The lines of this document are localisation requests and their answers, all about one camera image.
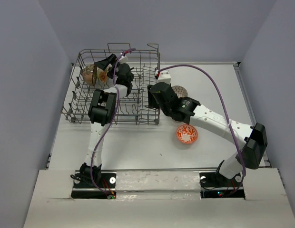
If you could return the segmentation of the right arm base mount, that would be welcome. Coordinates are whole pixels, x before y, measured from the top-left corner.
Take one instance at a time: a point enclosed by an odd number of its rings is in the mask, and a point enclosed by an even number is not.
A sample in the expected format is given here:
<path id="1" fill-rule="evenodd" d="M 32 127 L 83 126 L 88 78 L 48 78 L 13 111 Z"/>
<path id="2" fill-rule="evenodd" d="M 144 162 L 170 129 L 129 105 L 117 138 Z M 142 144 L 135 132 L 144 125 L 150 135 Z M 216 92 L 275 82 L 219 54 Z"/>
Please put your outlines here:
<path id="1" fill-rule="evenodd" d="M 245 199 L 242 175 L 240 173 L 232 179 L 227 179 L 214 172 L 201 172 L 199 177 L 200 196 L 202 199 Z"/>

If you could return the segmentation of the white bowl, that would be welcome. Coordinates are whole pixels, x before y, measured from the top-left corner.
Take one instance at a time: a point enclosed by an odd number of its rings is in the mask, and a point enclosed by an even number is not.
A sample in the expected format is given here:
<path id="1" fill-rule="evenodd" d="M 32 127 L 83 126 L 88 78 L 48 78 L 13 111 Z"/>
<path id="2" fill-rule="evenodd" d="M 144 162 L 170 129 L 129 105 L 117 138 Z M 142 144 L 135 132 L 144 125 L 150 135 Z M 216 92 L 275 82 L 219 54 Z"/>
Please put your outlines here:
<path id="1" fill-rule="evenodd" d="M 107 70 L 102 70 L 101 68 L 97 68 L 97 81 L 99 84 L 105 84 L 108 79 L 108 71 Z"/>

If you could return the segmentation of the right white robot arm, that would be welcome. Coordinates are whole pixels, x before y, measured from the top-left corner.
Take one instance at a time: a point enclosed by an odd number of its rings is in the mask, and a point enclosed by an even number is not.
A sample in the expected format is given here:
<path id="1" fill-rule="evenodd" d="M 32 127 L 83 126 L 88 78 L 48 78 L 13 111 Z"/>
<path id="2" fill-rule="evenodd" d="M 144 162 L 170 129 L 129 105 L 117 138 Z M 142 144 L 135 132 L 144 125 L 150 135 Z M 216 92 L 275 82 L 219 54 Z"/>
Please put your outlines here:
<path id="1" fill-rule="evenodd" d="M 159 108 L 165 116 L 203 128 L 238 145 L 239 151 L 219 164 L 214 174 L 217 185 L 226 186 L 236 174 L 259 168 L 268 145 L 266 128 L 261 123 L 252 126 L 226 119 L 195 99 L 179 98 L 172 86 L 164 82 L 148 86 L 148 95 L 151 106 Z"/>

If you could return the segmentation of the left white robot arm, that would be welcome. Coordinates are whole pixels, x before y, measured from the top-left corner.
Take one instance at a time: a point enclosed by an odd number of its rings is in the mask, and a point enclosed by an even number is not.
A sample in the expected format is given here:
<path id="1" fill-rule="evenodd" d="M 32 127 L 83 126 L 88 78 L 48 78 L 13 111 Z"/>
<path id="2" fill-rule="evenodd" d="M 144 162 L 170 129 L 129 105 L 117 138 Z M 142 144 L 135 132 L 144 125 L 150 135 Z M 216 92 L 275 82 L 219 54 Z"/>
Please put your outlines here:
<path id="1" fill-rule="evenodd" d="M 87 66 L 82 73 L 84 81 L 90 86 L 108 79 L 113 82 L 113 86 L 108 89 L 95 89 L 88 109 L 90 139 L 87 156 L 79 170 L 79 178 L 91 188 L 100 189 L 98 185 L 101 180 L 104 138 L 114 121 L 120 99 L 127 97 L 133 87 L 134 74 L 127 64 L 129 52 L 124 51 L 119 57 L 111 54 L 108 58 Z"/>

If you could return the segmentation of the brown glazed bowl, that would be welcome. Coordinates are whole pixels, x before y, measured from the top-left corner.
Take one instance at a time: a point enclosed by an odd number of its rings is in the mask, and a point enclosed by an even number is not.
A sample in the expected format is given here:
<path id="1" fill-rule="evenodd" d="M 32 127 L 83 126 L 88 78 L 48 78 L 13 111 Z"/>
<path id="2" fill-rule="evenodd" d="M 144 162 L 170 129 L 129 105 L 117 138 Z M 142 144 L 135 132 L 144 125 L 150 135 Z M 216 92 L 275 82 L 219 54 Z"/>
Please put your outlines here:
<path id="1" fill-rule="evenodd" d="M 86 84 L 90 86 L 94 86 L 97 80 L 97 73 L 95 70 L 95 65 L 90 64 L 82 69 L 82 77 Z"/>

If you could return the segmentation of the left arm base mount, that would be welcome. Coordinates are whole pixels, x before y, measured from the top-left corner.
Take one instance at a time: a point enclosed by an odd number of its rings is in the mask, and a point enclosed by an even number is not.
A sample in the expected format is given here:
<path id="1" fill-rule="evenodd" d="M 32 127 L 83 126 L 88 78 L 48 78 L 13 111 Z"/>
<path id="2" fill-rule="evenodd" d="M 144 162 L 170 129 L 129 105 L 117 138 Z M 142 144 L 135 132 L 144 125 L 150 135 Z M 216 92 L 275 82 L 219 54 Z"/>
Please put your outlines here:
<path id="1" fill-rule="evenodd" d="M 115 172 L 103 172 L 99 167 L 83 165 L 70 177 L 73 179 L 73 199 L 113 200 L 117 196 Z"/>

